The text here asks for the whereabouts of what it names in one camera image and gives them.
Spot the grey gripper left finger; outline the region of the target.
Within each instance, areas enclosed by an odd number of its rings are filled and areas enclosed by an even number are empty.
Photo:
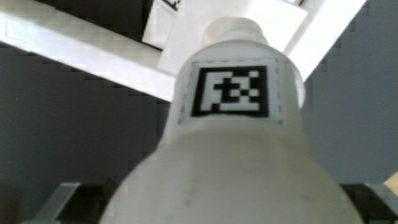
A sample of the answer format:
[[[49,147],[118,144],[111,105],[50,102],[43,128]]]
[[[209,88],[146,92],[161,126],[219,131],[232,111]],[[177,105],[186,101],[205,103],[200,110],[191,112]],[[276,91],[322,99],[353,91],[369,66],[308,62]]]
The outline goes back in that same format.
[[[81,186],[81,182],[65,182],[59,184],[34,218],[20,224],[63,224],[61,214]]]

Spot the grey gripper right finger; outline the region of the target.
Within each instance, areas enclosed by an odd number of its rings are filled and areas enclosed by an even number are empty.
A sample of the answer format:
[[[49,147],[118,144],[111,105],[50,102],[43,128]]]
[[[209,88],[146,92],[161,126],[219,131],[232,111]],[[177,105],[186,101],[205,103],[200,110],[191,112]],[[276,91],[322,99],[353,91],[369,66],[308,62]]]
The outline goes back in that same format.
[[[365,184],[369,196],[365,200],[367,224],[398,224],[398,195],[385,184]]]

